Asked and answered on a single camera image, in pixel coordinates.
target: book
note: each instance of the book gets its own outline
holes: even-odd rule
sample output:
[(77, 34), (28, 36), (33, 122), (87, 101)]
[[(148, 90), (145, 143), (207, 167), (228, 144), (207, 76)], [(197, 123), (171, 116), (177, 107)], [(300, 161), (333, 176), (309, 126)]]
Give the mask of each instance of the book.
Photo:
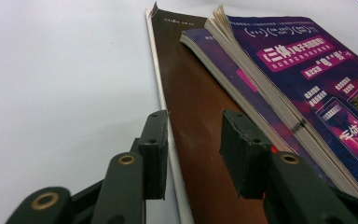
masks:
[(305, 17), (231, 17), (207, 28), (312, 158), (358, 197), (358, 56)]
[(169, 158), (171, 163), (180, 164), (179, 169), (172, 168), (175, 192), (188, 197), (178, 199), (181, 221), (267, 223), (262, 201), (237, 197), (219, 154), (223, 110), (241, 109), (179, 41), (184, 30), (203, 28), (206, 18), (170, 12), (157, 5), (146, 17), (161, 107), (170, 113), (169, 136), (173, 141), (169, 139)]
[(293, 133), (284, 125), (264, 98), (257, 92), (248, 77), (226, 54), (207, 29), (183, 31), (180, 41), (199, 57), (216, 80), (278, 150), (290, 151), (301, 156), (327, 184), (335, 186), (330, 177), (297, 141)]

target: purple book cover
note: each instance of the purple book cover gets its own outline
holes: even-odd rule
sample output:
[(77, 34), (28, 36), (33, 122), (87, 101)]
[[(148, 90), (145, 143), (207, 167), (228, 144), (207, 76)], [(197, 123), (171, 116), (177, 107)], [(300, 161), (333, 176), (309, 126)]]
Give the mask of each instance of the purple book cover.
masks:
[(255, 110), (264, 118), (280, 138), (299, 156), (309, 162), (310, 165), (325, 179), (329, 184), (331, 180), (322, 171), (320, 166), (310, 157), (309, 153), (300, 145), (293, 136), (292, 132), (282, 123), (276, 113), (267, 104), (264, 98), (257, 92), (247, 76), (226, 54), (219, 43), (213, 39), (211, 33), (206, 29), (193, 29), (184, 31), (194, 43), (203, 51), (209, 60), (220, 70), (241, 95), (254, 107)]
[(358, 181), (358, 56), (308, 18), (227, 18), (242, 49)]

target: brown book cover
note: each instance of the brown book cover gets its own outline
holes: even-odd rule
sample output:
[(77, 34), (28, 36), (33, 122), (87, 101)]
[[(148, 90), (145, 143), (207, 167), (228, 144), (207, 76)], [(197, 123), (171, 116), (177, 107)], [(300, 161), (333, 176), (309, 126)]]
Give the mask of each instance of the brown book cover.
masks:
[(195, 223), (267, 223), (262, 201), (238, 198), (219, 154), (223, 110), (241, 109), (180, 43), (182, 31), (202, 28), (206, 18), (153, 8), (161, 86)]

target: white background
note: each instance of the white background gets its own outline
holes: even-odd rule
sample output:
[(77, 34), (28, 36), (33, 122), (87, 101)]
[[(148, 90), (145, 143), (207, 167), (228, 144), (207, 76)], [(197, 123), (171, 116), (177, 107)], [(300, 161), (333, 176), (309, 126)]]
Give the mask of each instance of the white background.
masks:
[[(160, 110), (145, 22), (152, 0), (0, 0), (0, 223), (30, 193), (80, 190)], [(358, 54), (357, 0), (161, 0), (211, 17), (305, 16)], [(148, 223), (179, 223), (172, 178)]]

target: brass grommet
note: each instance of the brass grommet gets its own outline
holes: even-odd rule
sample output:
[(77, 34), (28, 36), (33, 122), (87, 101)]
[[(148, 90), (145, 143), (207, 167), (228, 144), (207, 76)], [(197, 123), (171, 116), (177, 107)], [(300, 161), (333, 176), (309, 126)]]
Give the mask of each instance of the brass grommet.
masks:
[(56, 192), (43, 193), (34, 199), (34, 201), (31, 204), (31, 207), (34, 210), (43, 210), (51, 207), (53, 204), (55, 204), (58, 201), (59, 198), (60, 195)]
[(289, 155), (289, 154), (281, 155), (281, 160), (283, 160), (284, 162), (289, 163), (289, 164), (299, 164), (300, 163), (300, 160), (297, 157)]
[(122, 165), (130, 165), (133, 164), (134, 162), (135, 162), (135, 157), (131, 155), (125, 155), (118, 159), (118, 163)]

